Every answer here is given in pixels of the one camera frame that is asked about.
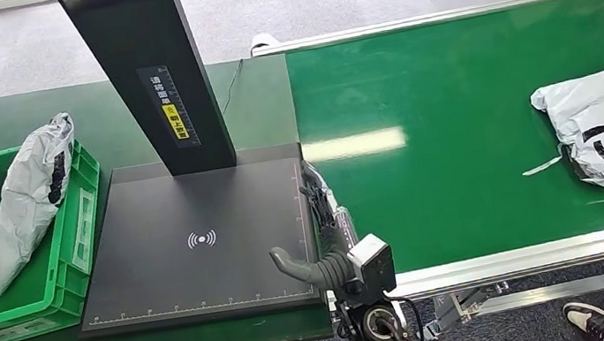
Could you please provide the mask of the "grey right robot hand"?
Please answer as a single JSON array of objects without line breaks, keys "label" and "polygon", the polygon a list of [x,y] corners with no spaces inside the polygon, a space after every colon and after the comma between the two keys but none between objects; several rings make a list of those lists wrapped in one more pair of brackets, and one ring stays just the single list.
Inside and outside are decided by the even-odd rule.
[{"label": "grey right robot hand", "polygon": [[321,256],[312,263],[297,261],[281,247],[273,247],[269,255],[286,276],[325,291],[337,290],[356,276],[347,254],[359,241],[358,235],[349,210],[339,205],[319,171],[308,161],[302,161],[300,168],[303,183],[299,191],[312,211],[321,242]]}]

